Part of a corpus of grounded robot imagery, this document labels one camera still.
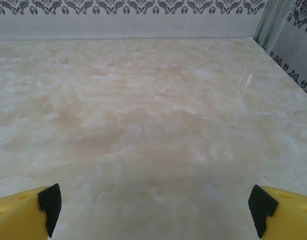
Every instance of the marble floor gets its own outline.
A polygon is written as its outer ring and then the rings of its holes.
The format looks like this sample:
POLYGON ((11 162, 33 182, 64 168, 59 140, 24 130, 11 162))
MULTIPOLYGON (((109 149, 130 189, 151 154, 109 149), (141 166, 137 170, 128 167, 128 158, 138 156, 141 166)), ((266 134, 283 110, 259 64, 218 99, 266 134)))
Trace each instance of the marble floor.
POLYGON ((307 95, 251 38, 0 42, 0 197, 55 183, 54 240, 256 240, 307 95))

